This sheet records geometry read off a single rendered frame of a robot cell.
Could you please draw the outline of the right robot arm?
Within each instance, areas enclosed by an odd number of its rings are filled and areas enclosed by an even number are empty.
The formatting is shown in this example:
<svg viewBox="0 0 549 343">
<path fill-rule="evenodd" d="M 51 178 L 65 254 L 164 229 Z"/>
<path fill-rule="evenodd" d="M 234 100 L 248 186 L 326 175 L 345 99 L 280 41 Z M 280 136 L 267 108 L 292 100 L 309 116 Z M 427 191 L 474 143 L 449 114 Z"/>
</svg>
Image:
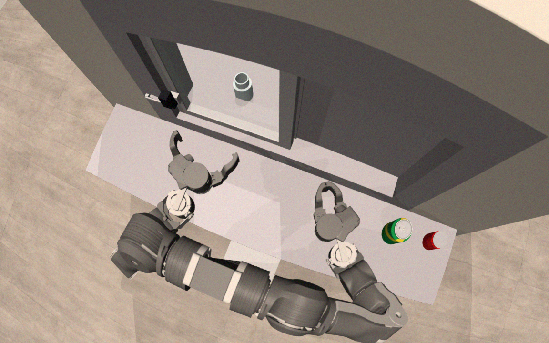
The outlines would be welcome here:
<svg viewBox="0 0 549 343">
<path fill-rule="evenodd" d="M 270 271 L 243 261 L 223 302 L 238 314 L 251 318 L 256 312 L 261 321 L 266 317 L 274 329 L 290 336 L 326 333 L 361 343 L 383 343 L 405 326 L 408 316 L 398 297 L 377 282 L 356 245 L 345 242 L 345 246 L 351 250 L 348 261 L 337 260 L 336 244 L 326 262 L 352 302 L 328 297 L 322 287 L 300 279 L 275 275 L 270 285 Z"/>
</svg>

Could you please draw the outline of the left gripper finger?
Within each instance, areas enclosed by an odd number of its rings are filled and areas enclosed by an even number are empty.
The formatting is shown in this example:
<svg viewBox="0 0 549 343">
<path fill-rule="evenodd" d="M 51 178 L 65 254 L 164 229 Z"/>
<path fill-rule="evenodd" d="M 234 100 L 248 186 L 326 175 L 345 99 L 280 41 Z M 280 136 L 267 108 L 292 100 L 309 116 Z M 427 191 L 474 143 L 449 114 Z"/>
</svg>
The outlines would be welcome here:
<svg viewBox="0 0 549 343">
<path fill-rule="evenodd" d="M 224 180 L 227 179 L 227 176 L 236 169 L 238 163 L 240 162 L 238 158 L 238 154 L 235 153 L 235 154 L 232 154 L 232 156 L 233 158 L 231 162 L 229 162 L 227 165 L 224 165 L 221 171 L 216 170 L 215 172 L 211 173 L 213 188 L 215 188 L 218 185 L 221 185 L 224 182 Z"/>
<path fill-rule="evenodd" d="M 177 157 L 177 155 L 180 154 L 179 150 L 177 149 L 177 141 L 182 142 L 181 135 L 177 130 L 173 131 L 171 138 L 170 138 L 170 150 L 173 155 L 173 159 Z"/>
</svg>

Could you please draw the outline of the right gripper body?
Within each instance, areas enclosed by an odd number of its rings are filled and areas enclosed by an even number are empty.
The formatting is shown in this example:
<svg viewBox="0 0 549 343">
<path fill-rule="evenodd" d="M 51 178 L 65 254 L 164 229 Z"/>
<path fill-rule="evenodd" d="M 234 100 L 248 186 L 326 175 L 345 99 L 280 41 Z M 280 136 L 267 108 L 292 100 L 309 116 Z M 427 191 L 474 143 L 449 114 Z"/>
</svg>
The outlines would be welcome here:
<svg viewBox="0 0 549 343">
<path fill-rule="evenodd" d="M 354 209 L 340 205 L 336 213 L 327 213 L 318 220 L 315 235 L 323 242 L 337 239 L 338 250 L 335 257 L 339 262 L 346 262 L 351 258 L 351 251 L 345 247 L 345 239 L 359 224 L 360 218 Z"/>
</svg>

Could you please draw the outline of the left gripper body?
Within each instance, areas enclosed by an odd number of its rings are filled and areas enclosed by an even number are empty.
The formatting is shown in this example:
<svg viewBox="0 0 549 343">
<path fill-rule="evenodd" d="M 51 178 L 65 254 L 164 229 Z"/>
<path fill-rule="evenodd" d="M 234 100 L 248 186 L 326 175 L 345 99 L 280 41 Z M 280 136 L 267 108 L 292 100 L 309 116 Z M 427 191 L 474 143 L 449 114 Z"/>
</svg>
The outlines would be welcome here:
<svg viewBox="0 0 549 343">
<path fill-rule="evenodd" d="M 168 165 L 168 171 L 177 181 L 178 193 L 171 199 L 171 206 L 176 211 L 186 207 L 186 189 L 196 194 L 205 194 L 212 188 L 212 177 L 207 168 L 198 162 L 193 163 L 192 155 L 179 154 Z"/>
</svg>

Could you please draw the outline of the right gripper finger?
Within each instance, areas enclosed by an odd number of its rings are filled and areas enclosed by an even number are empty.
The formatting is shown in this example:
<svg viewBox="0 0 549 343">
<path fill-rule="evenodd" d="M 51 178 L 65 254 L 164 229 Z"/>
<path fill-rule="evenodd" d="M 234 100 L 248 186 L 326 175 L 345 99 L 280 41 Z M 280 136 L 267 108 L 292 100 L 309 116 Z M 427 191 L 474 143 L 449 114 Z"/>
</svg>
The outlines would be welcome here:
<svg viewBox="0 0 549 343">
<path fill-rule="evenodd" d="M 344 205 L 345 208 L 348 208 L 347 205 L 344 203 L 344 199 L 343 199 L 341 190 L 337 187 L 337 185 L 333 184 L 332 182 L 326 182 L 325 192 L 327 192 L 328 190 L 330 190 L 334 194 L 334 204 L 335 204 L 334 211 L 335 211 L 335 213 L 336 213 L 336 209 L 340 205 Z"/>
<path fill-rule="evenodd" d="M 326 214 L 326 209 L 323 209 L 323 200 L 322 200 L 322 192 L 325 192 L 325 190 L 326 190 L 326 182 L 323 182 L 322 184 L 319 185 L 316 196 L 315 196 L 315 212 L 313 215 L 315 224 L 323 215 Z"/>
</svg>

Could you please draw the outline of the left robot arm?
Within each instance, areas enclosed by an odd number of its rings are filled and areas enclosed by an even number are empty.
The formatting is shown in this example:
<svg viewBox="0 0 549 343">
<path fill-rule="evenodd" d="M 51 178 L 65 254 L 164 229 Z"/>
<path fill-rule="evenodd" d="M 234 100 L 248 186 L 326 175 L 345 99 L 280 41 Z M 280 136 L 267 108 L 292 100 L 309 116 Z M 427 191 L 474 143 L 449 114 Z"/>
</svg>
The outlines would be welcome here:
<svg viewBox="0 0 549 343">
<path fill-rule="evenodd" d="M 195 210 L 194 200 L 186 193 L 185 209 L 173 209 L 171 199 L 177 193 L 178 190 L 170 191 L 150 213 L 135 213 L 131 217 L 117 242 L 118 247 L 111 254 L 114 254 L 111 261 L 128 278 L 139 271 L 156 272 L 165 277 L 166 282 L 188 291 L 200 257 L 211 258 L 211 247 L 176 234 L 194 216 Z M 185 220 L 174 222 L 169 212 Z"/>
</svg>

